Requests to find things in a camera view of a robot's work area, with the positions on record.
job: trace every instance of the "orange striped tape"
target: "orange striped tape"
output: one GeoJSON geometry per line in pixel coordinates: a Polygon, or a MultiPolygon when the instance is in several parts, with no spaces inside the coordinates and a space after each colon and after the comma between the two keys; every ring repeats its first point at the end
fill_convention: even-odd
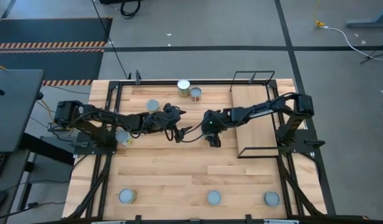
{"type": "Polygon", "coordinates": [[[86,42],[39,42],[39,43],[0,43],[0,49],[21,49],[21,48],[51,48],[51,47],[104,47],[105,41],[86,42]]]}
{"type": "MultiPolygon", "coordinates": [[[[112,17],[101,17],[102,19],[112,19],[112,17]]],[[[98,17],[55,17],[55,18],[4,18],[2,20],[28,20],[28,19],[98,19],[98,17]]]]}
{"type": "Polygon", "coordinates": [[[93,80],[43,80],[43,86],[91,85],[93,80]]]}
{"type": "Polygon", "coordinates": [[[0,54],[10,53],[62,53],[62,52],[104,52],[104,49],[60,49],[60,50],[0,50],[0,54]]]}

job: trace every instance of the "can lid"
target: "can lid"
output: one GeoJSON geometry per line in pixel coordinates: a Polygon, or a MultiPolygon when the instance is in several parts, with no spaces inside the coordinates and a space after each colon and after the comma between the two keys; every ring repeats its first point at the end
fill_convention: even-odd
{"type": "Polygon", "coordinates": [[[280,203],[280,197],[276,192],[267,192],[265,194],[265,202],[267,205],[275,207],[280,203]]]}
{"type": "Polygon", "coordinates": [[[123,189],[119,193],[119,201],[122,203],[132,203],[135,199],[135,192],[131,189],[123,189]]]}
{"type": "Polygon", "coordinates": [[[208,193],[208,202],[211,205],[218,205],[220,201],[222,200],[222,197],[220,196],[220,193],[216,190],[211,190],[208,193]]]}
{"type": "Polygon", "coordinates": [[[147,110],[148,111],[156,111],[159,109],[159,103],[156,100],[147,101],[147,110]]]}
{"type": "Polygon", "coordinates": [[[177,86],[182,89],[182,90],[185,90],[186,88],[189,88],[190,87],[190,82],[189,80],[179,80],[177,82],[177,86]]]}
{"type": "Polygon", "coordinates": [[[118,142],[125,142],[130,138],[129,132],[121,130],[115,134],[115,139],[118,142]]]}
{"type": "Polygon", "coordinates": [[[194,87],[190,90],[191,96],[201,96],[202,90],[198,87],[194,87]]]}

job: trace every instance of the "cylindrical container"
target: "cylindrical container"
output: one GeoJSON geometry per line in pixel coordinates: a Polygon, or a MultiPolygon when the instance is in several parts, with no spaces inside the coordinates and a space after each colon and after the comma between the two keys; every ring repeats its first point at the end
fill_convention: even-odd
{"type": "Polygon", "coordinates": [[[190,98],[192,101],[200,101],[202,90],[198,87],[194,87],[190,90],[190,98]]]}
{"type": "Polygon", "coordinates": [[[211,190],[208,193],[207,200],[211,205],[218,205],[222,200],[222,196],[217,190],[211,190]]]}
{"type": "Polygon", "coordinates": [[[119,193],[119,201],[122,203],[133,203],[136,200],[136,192],[132,189],[123,189],[119,193]]]}
{"type": "Polygon", "coordinates": [[[189,80],[179,80],[177,82],[177,89],[179,91],[179,96],[187,97],[190,95],[190,82],[189,80]]]}
{"type": "Polygon", "coordinates": [[[280,197],[276,192],[267,192],[265,194],[265,203],[268,206],[276,207],[280,203],[280,197]]]}
{"type": "Polygon", "coordinates": [[[159,103],[156,100],[149,100],[147,101],[147,110],[150,113],[154,113],[159,109],[159,103]]]}
{"type": "Polygon", "coordinates": [[[131,139],[130,133],[123,129],[116,132],[115,139],[126,147],[129,147],[131,145],[132,139],[131,139]]]}

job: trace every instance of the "white cable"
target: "white cable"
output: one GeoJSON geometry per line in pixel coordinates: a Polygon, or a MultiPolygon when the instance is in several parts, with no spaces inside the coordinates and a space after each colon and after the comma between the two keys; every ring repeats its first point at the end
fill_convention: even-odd
{"type": "Polygon", "coordinates": [[[360,54],[363,54],[363,55],[365,55],[366,57],[369,57],[369,58],[371,58],[371,59],[374,59],[374,60],[383,60],[383,58],[376,58],[376,57],[373,57],[373,56],[371,56],[371,55],[368,55],[368,54],[366,54],[366,53],[364,53],[364,52],[362,52],[362,51],[360,51],[360,50],[354,48],[354,47],[351,45],[351,43],[349,43],[348,38],[346,37],[346,34],[345,34],[344,32],[342,32],[341,30],[336,29],[336,28],[332,28],[332,27],[328,27],[328,26],[323,26],[323,27],[320,27],[320,28],[323,28],[323,29],[331,29],[331,30],[335,30],[335,31],[340,32],[340,33],[345,37],[345,40],[346,40],[346,42],[348,43],[348,46],[349,46],[350,48],[352,48],[353,50],[355,50],[355,51],[359,52],[360,54]]]}

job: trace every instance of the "black desk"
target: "black desk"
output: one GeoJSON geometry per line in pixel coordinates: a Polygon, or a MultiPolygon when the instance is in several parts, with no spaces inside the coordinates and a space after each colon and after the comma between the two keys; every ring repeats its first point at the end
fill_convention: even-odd
{"type": "MultiPolygon", "coordinates": [[[[6,92],[0,96],[0,152],[9,154],[0,178],[0,190],[19,184],[23,172],[31,171],[27,161],[30,152],[73,164],[72,153],[24,133],[43,76],[43,70],[0,70],[0,89],[6,92]]],[[[0,216],[10,213],[17,190],[14,187],[7,192],[0,216]]]]}

